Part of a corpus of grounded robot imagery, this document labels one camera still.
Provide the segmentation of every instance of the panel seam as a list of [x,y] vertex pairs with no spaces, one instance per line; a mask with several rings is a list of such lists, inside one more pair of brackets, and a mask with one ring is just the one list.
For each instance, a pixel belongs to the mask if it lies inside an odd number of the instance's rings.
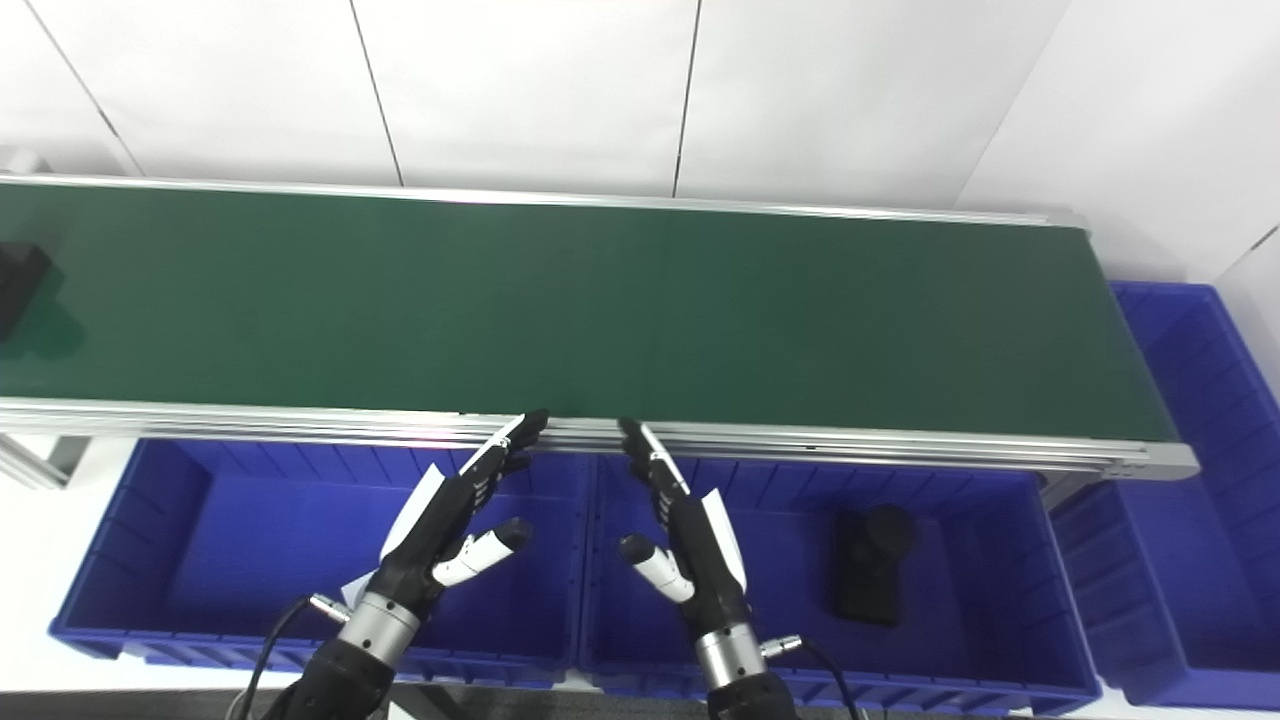
[[685,102],[680,110],[680,140],[676,142],[676,173],[671,181],[671,196],[680,190],[680,164],[685,156],[685,126],[689,124],[689,95],[694,87],[694,58],[698,56],[698,28],[703,19],[703,0],[694,9],[694,40],[689,47],[689,72],[685,74]]
[[133,169],[137,170],[138,174],[146,176],[147,173],[146,170],[142,169],[142,163],[138,163],[138,159],[133,155],[133,151],[129,150],[129,145],[124,142],[124,137],[122,137],[120,132],[115,129],[115,124],[111,123],[111,118],[108,117],[106,110],[102,109],[102,104],[97,101],[97,97],[88,88],[88,83],[84,82],[84,78],[81,77],[79,74],[79,70],[77,70],[76,65],[72,64],[72,59],[67,55],[67,51],[63,50],[63,46],[61,44],[58,42],[58,38],[54,37],[54,33],[52,31],[49,29],[49,26],[45,24],[45,19],[40,17],[40,13],[36,12],[36,6],[31,4],[31,0],[22,0],[22,1],[24,5],[27,5],[27,10],[31,12],[32,19],[35,19],[36,24],[40,26],[41,32],[45,33],[45,37],[49,38],[49,42],[54,46],[54,51],[58,53],[58,56],[63,59],[63,63],[67,65],[67,69],[70,70],[72,77],[76,78],[76,85],[79,86],[81,91],[84,92],[84,96],[88,97],[88,101],[93,105],[93,110],[96,110],[97,117],[102,119],[102,124],[106,126],[108,132],[110,132],[111,137],[114,137],[115,141],[120,143],[120,150],[123,150],[124,154],[129,158],[129,161],[133,163]]
[[396,182],[404,187],[404,174],[401,172],[399,155],[396,154],[396,141],[392,140],[392,128],[387,124],[387,110],[383,109],[383,95],[378,90],[378,78],[374,76],[374,64],[369,59],[369,46],[365,44],[365,31],[360,27],[360,14],[356,13],[356,0],[347,0],[351,8],[351,19],[356,24],[356,37],[360,40],[360,53],[365,56],[365,70],[369,72],[369,85],[374,88],[374,101],[378,104],[378,118],[383,123],[383,135],[387,136],[387,147],[392,154],[392,164],[396,165]]

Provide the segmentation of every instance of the blue plastic bin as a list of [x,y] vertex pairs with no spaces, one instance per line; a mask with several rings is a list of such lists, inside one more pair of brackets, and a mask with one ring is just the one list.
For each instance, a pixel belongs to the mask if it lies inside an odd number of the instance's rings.
[[1055,512],[1098,670],[1135,705],[1280,710],[1280,411],[1212,287],[1114,290],[1202,471]]
[[[142,441],[50,633],[95,656],[251,667],[300,594],[339,596],[371,570],[392,520],[430,465],[470,451]],[[577,647],[594,465],[541,455],[502,482],[472,528],[534,524],[520,552],[451,588],[399,670],[417,678],[548,687]],[[300,670],[328,620],[305,614],[271,667]]]
[[[588,550],[580,662],[607,692],[704,697],[676,607],[621,560],[618,538],[660,538],[622,457],[600,459]],[[1005,715],[1066,712],[1098,697],[1036,475],[1011,471],[680,461],[695,493],[723,493],[760,638],[815,638],[859,705]],[[918,518],[895,629],[829,611],[838,509],[897,503]],[[803,651],[769,662],[797,702],[838,705],[831,674]]]

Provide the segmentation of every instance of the black cable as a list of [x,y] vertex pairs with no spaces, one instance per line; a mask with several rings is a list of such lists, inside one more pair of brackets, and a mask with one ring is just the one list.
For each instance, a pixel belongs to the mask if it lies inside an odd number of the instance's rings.
[[851,720],[860,720],[863,715],[858,710],[858,706],[854,705],[854,693],[849,692],[849,684],[845,683],[845,674],[840,670],[840,665],[836,665],[836,661],[832,660],[829,655],[823,652],[820,647],[814,644],[812,639],[801,635],[800,644],[809,651],[809,655],[817,657],[818,662],[827,667],[827,670],[831,670],[831,674],[836,678],[836,684],[840,685],[840,697],[844,698],[845,707],[849,708],[849,717],[851,717]]
[[257,682],[262,676],[262,670],[266,669],[266,660],[271,657],[271,648],[275,647],[275,641],[280,638],[280,633],[284,628],[297,618],[298,612],[311,605],[311,596],[303,594],[289,603],[284,609],[284,612],[275,620],[275,625],[271,626],[271,632],[268,633],[266,641],[262,643],[262,652],[257,656],[257,662],[253,664],[253,675],[248,679],[248,687],[244,688],[244,697],[241,700],[238,720],[248,720],[250,710],[253,706],[253,693],[257,692]]

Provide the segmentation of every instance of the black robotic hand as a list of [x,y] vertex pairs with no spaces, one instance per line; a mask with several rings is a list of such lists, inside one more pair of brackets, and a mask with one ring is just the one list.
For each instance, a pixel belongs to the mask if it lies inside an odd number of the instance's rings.
[[[338,637],[320,646],[302,678],[279,696],[264,720],[364,720],[381,705],[396,665],[444,589],[474,578],[529,541],[531,528],[518,518],[479,537],[466,530],[502,477],[529,466],[529,456],[520,452],[538,442],[547,419],[545,410],[520,415],[457,475],[425,488],[430,492],[425,510],[383,557]],[[251,697],[246,693],[242,720]]]
[[667,530],[671,550],[639,533],[618,550],[658,592],[680,607],[709,692],[707,710],[716,720],[795,717],[795,702],[768,670],[750,625],[746,573],[718,491],[694,498],[671,455],[653,432],[618,420],[631,474],[649,488],[654,514]]

